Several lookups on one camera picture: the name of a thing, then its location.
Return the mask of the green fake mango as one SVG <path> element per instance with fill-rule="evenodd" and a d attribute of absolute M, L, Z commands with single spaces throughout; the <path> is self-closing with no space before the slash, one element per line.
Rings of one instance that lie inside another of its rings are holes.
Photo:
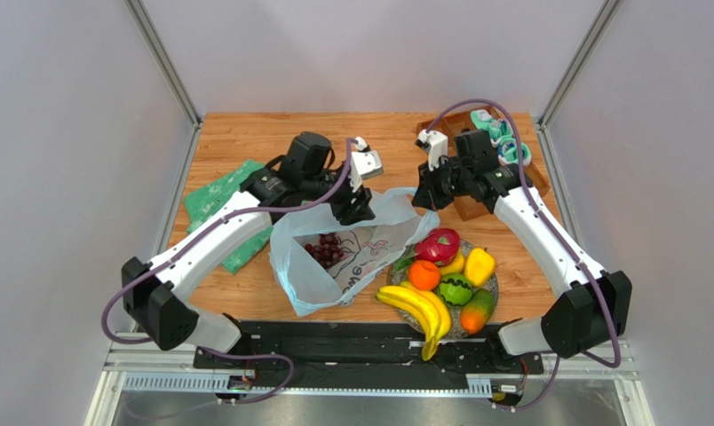
<path fill-rule="evenodd" d="M 461 328 L 470 335 L 479 333 L 488 324 L 495 308 L 496 297 L 493 293 L 484 288 L 476 291 L 460 311 Z"/>

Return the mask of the green fake watermelon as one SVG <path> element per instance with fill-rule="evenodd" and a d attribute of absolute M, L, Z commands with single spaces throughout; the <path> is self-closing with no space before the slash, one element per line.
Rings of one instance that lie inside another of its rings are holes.
<path fill-rule="evenodd" d="M 472 299 L 473 288 L 463 274 L 455 273 L 442 276 L 435 293 L 447 305 L 464 306 Z"/>

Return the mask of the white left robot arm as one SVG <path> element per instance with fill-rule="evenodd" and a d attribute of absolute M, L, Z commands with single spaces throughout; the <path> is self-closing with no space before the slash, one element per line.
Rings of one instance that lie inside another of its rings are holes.
<path fill-rule="evenodd" d="M 328 204 L 341 225 L 374 218 L 365 180 L 382 174 L 379 154 L 363 138 L 346 142 L 338 168 L 329 139 L 314 132 L 296 135 L 288 152 L 252 171 L 239 190 L 205 223 L 163 253 L 121 268 L 122 288 L 102 319 L 122 302 L 146 332 L 143 343 L 162 351 L 181 344 L 228 353 L 242 339 L 234 319 L 193 307 L 189 298 L 204 278 L 251 238 L 290 213 Z"/>

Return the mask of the orange fake fruit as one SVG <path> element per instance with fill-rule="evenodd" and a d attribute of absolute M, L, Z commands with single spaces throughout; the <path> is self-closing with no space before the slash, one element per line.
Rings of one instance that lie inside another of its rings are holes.
<path fill-rule="evenodd" d="M 416 260 L 408 268 L 409 282 L 419 290 L 432 291 L 440 283 L 441 274 L 439 267 L 426 260 Z"/>

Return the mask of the light blue plastic bag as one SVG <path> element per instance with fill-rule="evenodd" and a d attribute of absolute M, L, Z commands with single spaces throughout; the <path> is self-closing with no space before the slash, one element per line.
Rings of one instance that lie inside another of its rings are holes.
<path fill-rule="evenodd" d="M 439 215 L 417 213 L 411 187 L 374 193 L 371 220 L 340 225 L 323 204 L 291 213 L 269 239 L 274 277 L 298 317 L 350 304 L 384 268 L 440 226 Z"/>

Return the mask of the yellow fake banana bunch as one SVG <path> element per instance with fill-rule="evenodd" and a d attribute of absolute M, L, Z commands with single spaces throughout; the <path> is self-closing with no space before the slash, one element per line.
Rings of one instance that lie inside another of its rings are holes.
<path fill-rule="evenodd" d="M 407 312 L 417 321 L 424 334 L 422 360 L 431 360 L 440 341 L 452 328 L 448 307 L 433 292 L 420 290 L 408 280 L 399 285 L 381 287 L 376 293 L 376 299 Z"/>

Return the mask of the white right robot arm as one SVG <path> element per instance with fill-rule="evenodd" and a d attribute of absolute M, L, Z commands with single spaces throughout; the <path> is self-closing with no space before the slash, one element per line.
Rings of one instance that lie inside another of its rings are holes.
<path fill-rule="evenodd" d="M 632 291 L 628 276 L 609 272 L 580 248 L 545 207 L 524 171 L 516 164 L 499 163 L 484 130 L 453 139 L 436 130 L 421 130 L 416 145 L 428 159 L 418 168 L 413 205 L 437 211 L 460 197 L 483 204 L 519 238 L 556 297 L 543 316 L 507 323 L 490 336 L 495 356 L 504 360 L 551 352 L 568 359 L 611 343 L 615 358 L 603 363 L 617 367 L 618 338 Z"/>

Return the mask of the red fake dragon fruit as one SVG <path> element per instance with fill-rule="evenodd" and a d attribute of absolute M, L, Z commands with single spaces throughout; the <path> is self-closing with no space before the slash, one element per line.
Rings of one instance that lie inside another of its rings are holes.
<path fill-rule="evenodd" d="M 413 262 L 424 260 L 437 266 L 451 264 L 459 249 L 461 238 L 457 231 L 451 228 L 436 228 L 406 252 L 393 264 L 395 271 L 407 269 Z"/>

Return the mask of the yellow fake bell pepper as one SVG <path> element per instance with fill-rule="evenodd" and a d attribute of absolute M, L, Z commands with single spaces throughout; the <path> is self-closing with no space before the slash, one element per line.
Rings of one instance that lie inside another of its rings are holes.
<path fill-rule="evenodd" d="M 474 248 L 465 259 L 463 275 L 476 288 L 482 287 L 495 273 L 496 260 L 483 248 Z"/>

